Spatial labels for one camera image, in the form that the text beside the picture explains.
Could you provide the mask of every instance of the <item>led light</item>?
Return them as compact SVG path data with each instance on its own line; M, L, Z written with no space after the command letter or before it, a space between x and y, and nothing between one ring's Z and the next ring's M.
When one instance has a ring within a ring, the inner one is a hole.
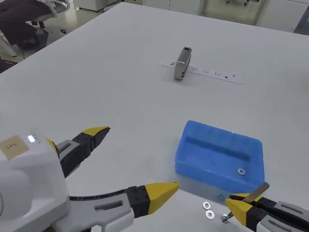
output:
M34 143L34 142L35 142L35 139L33 138L32 135L29 135L29 136L28 136L28 139L29 139L29 141L30 141L31 143Z

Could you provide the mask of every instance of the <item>table surface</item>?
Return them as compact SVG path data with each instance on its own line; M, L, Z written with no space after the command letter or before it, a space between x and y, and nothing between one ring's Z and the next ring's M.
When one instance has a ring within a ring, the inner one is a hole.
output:
M59 143L110 126L68 178L71 195L171 180L188 120L260 139L266 196L309 209L309 37L121 3L0 76L1 135L39 129ZM192 47L192 63L243 77L243 85L160 66ZM238 232L213 203L178 191L127 232Z

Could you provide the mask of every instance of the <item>sticker label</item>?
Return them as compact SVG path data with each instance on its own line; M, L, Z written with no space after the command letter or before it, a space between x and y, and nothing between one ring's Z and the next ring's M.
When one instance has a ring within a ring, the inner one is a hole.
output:
M0 150L8 160L11 160L29 151L29 147L18 135L15 135L0 142Z
M175 61L163 61L161 62L161 65L167 68L174 69L175 68ZM218 80L222 81L227 81L235 84L242 85L243 80L242 77L234 74L234 73L225 73L225 72L220 72L217 70L211 70L205 67L199 67L196 65L189 64L187 68L187 73L194 73L202 76L207 76L211 78L215 78Z

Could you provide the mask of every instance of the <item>white power strip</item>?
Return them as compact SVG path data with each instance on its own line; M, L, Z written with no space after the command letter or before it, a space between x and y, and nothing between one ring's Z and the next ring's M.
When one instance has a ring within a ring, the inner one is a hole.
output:
M175 68L175 61L163 61L161 62L161 65L167 68L174 69ZM220 72L216 70L211 70L208 68L202 68L196 65L190 65L188 66L187 72L194 73L202 76L207 76L215 79L219 79L222 81L227 81L235 84L242 85L243 81L240 76L237 76L236 74L230 74L225 72Z

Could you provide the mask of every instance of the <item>blue plastic tray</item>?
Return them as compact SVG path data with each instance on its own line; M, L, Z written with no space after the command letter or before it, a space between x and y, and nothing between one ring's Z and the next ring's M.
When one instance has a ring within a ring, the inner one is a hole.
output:
M194 121L183 130L175 163L178 174L232 193L251 193L264 182L259 140Z

